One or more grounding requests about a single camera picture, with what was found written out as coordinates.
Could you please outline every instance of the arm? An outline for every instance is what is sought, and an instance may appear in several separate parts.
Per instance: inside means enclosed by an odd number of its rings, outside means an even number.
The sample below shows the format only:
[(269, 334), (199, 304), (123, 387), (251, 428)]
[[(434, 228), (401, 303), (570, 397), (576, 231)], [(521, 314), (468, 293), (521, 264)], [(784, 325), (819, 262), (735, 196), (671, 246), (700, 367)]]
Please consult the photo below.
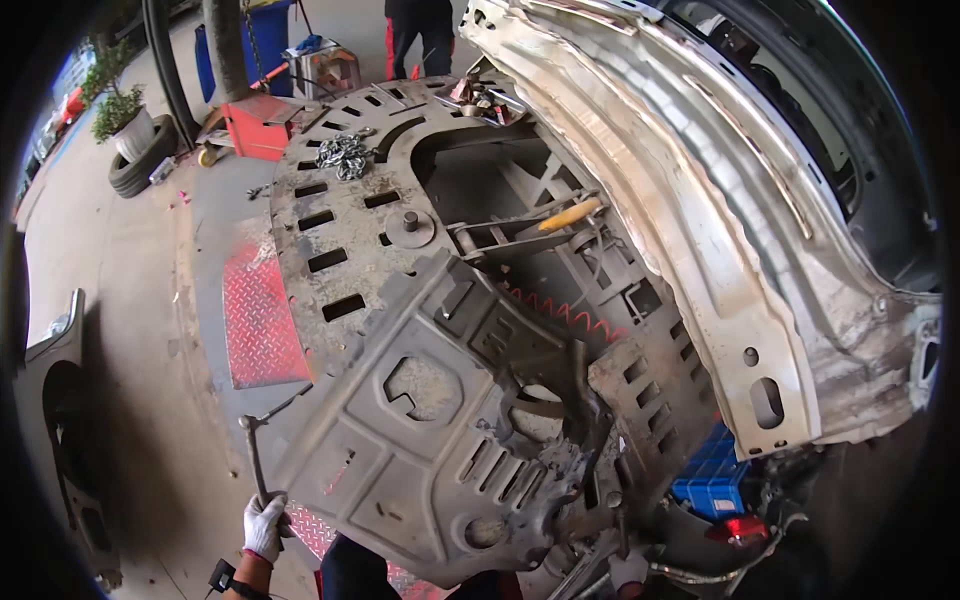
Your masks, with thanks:
[[(261, 511), (256, 495), (250, 499), (243, 512), (244, 554), (233, 574), (234, 581), (247, 584), (261, 593), (270, 593), (270, 575), (280, 556), (280, 531), (276, 524), (286, 504), (287, 496), (278, 495)], [(233, 589), (224, 592), (224, 599), (244, 600)]]

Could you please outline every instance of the wrist strap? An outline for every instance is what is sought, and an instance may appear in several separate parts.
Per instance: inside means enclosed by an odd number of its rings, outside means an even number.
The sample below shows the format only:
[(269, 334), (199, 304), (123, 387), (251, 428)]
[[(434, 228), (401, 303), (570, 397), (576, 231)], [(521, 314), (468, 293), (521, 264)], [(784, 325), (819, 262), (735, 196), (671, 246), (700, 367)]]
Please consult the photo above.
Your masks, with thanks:
[(232, 589), (248, 600), (273, 600), (273, 598), (270, 597), (270, 594), (257, 591), (242, 581), (237, 581), (235, 579), (230, 580), (228, 588)]

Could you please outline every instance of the person standing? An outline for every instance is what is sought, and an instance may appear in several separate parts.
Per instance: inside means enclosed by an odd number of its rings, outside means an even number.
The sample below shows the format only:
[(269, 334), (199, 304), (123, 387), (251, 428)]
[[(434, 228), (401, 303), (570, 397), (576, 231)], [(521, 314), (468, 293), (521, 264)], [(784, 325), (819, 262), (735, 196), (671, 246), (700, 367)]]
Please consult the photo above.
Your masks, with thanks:
[(447, 75), (453, 56), (453, 7), (450, 0), (386, 0), (387, 79), (406, 79), (403, 59), (420, 35), (426, 77)]

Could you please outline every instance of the wrench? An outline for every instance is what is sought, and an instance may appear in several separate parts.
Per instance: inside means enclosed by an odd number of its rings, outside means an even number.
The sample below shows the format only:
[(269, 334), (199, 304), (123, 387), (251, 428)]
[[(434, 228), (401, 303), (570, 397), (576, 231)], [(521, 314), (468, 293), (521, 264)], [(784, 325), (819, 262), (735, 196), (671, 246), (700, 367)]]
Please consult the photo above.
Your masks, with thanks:
[[(313, 384), (308, 383), (303, 387), (302, 390), (281, 402), (276, 408), (271, 409), (271, 411), (263, 417), (257, 418), (253, 415), (244, 415), (239, 419), (240, 427), (247, 432), (247, 453), (250, 455), (250, 464), (253, 469), (253, 481), (256, 482), (256, 495), (260, 500), (261, 508), (267, 508), (267, 505), (270, 503), (272, 498), (270, 493), (267, 492), (267, 482), (263, 478), (263, 467), (260, 465), (260, 451), (256, 447), (256, 430), (263, 425), (266, 425), (267, 422), (276, 415), (276, 413), (290, 406), (293, 401), (297, 399), (297, 396), (303, 396), (309, 392), (311, 388), (313, 388)], [(286, 513), (280, 517), (279, 525), (280, 535), (282, 537), (293, 537), (293, 532), (290, 531), (290, 517), (288, 517)]]

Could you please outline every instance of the tire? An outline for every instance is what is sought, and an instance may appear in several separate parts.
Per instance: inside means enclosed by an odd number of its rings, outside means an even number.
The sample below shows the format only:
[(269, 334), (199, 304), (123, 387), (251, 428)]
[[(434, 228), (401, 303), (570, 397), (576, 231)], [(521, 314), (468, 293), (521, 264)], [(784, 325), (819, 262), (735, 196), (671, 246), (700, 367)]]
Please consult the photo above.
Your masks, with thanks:
[(177, 152), (177, 130), (169, 114), (154, 119), (154, 141), (134, 162), (127, 162), (117, 154), (110, 164), (108, 179), (120, 198), (132, 198), (150, 185), (150, 174), (168, 157)]

